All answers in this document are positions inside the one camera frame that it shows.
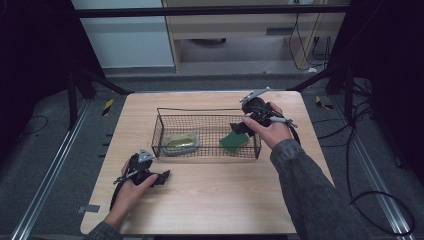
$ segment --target green sponge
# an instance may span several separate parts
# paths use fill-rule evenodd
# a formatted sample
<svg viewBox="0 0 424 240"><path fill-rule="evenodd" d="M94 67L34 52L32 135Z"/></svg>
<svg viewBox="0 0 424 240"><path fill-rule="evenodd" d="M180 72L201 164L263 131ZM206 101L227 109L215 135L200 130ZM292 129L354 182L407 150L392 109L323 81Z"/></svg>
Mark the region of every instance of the green sponge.
<svg viewBox="0 0 424 240"><path fill-rule="evenodd" d="M231 131L228 136L219 140L219 145L229 154L235 154L238 148L247 142L249 142L249 137L247 137L246 134L237 134Z"/></svg>

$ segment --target wooden table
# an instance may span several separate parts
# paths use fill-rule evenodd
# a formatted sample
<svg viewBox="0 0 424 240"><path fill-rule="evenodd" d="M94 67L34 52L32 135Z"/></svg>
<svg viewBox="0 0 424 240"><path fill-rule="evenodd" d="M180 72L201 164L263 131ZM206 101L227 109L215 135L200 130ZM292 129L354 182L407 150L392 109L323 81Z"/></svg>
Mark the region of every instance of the wooden table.
<svg viewBox="0 0 424 240"><path fill-rule="evenodd" d="M249 92L140 93L128 96L91 196L98 213L86 212L81 231L88 233L109 212L113 181L140 148L153 152L151 142L157 108L240 109ZM298 92L271 91L264 101L279 105L294 120L305 151L324 174L331 176L308 113ZM146 191L127 218L124 234L289 234L295 233L284 204L278 174L262 144L259 159L234 157L156 158L150 170L171 170L164 186Z"/></svg>

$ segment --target sleeve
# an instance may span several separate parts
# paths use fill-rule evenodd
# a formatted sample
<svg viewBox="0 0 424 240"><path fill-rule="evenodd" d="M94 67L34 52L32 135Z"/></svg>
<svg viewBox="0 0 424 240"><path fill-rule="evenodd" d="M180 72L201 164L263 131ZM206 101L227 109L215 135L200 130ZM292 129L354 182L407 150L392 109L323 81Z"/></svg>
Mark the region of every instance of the sleeve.
<svg viewBox="0 0 424 240"><path fill-rule="evenodd" d="M271 162L301 239L370 239L352 207L295 140L277 144Z"/></svg>
<svg viewBox="0 0 424 240"><path fill-rule="evenodd" d="M105 222L99 223L83 240L122 240L123 236Z"/></svg>

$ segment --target yellow sponge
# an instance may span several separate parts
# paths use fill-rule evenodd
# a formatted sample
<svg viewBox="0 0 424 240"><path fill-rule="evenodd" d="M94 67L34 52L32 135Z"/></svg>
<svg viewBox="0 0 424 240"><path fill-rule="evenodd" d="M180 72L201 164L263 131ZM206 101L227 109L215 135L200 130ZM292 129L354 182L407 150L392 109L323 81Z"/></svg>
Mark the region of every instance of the yellow sponge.
<svg viewBox="0 0 424 240"><path fill-rule="evenodd" d="M246 134L237 134L231 131L228 136L219 140L219 146L224 148L229 154L235 154L238 148L249 142L249 137Z"/></svg>

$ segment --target wall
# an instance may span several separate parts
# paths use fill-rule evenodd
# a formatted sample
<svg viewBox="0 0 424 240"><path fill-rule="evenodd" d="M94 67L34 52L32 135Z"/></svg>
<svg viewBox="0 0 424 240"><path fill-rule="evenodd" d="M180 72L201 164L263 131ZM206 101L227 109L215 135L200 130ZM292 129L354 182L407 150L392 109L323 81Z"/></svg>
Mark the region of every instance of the wall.
<svg viewBox="0 0 424 240"><path fill-rule="evenodd" d="M76 9L162 7L160 0L72 0ZM81 19L105 73L174 68L164 17Z"/></svg>

